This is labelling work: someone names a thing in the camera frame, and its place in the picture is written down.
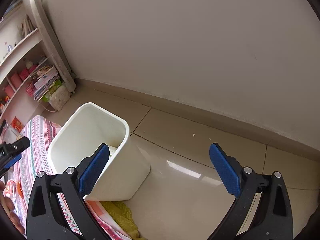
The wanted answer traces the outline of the person's left hand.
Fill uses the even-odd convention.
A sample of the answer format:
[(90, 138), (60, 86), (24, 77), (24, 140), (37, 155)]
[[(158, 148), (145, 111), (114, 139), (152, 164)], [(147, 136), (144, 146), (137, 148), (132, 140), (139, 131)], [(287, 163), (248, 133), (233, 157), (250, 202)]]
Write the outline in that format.
[(3, 194), (3, 191), (5, 189), (5, 184), (3, 183), (3, 181), (1, 181), (1, 185), (0, 185), (0, 191), (1, 191), (1, 204), (4, 206), (5, 212), (7, 213), (7, 215), (9, 216), (11, 222), (14, 224), (14, 226), (16, 227), (16, 229), (21, 233), (21, 234), (25, 234), (25, 229), (22, 226), (19, 217), (16, 215), (16, 213), (14, 213), (14, 209), (15, 206), (13, 204), (13, 202), (11, 201), (10, 198), (6, 197)]

